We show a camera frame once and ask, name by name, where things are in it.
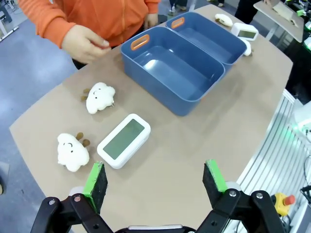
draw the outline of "orange handle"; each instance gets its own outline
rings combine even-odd
[[[181,17],[181,18],[178,18],[178,19],[174,20],[172,22],[171,27],[174,29],[174,28],[177,28],[177,27],[183,25],[184,23],[185,23],[185,18]]]
[[[148,34],[143,35],[142,37],[138,38],[137,40],[134,40],[131,43],[131,50],[139,49],[141,46],[147,44],[149,40],[150,40],[150,36]]]

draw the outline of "digital clock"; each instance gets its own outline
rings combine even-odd
[[[256,40],[259,34],[258,30],[253,25],[245,23],[233,24],[231,28],[231,33],[237,36],[238,38],[250,41]]]
[[[128,115],[97,147],[97,153],[114,169],[119,169],[144,144],[150,125],[136,114]]]

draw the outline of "green gripper pad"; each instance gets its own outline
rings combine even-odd
[[[83,195],[98,214],[101,211],[107,186],[108,181],[104,165],[102,163],[94,163],[84,186]]]

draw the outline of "screw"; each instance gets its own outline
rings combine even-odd
[[[229,195],[230,195],[231,197],[235,197],[235,196],[237,195],[237,193],[236,193],[235,191],[230,191],[230,192],[229,192]]]
[[[50,200],[49,205],[53,205],[55,203],[55,200]]]
[[[76,202],[78,202],[78,201],[80,201],[80,200],[81,200],[81,197],[79,197],[79,196],[77,196],[77,197],[74,198],[74,201],[76,201]]]
[[[256,198],[258,198],[258,199],[262,199],[262,198],[263,198],[262,193],[257,193],[257,194],[256,194]]]

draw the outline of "blue plastic bin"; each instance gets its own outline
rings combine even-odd
[[[243,41],[197,13],[187,12],[174,17],[166,26],[223,63],[226,73],[246,51]]]
[[[216,59],[165,27],[121,46],[125,73],[174,114],[185,116],[224,75]]]

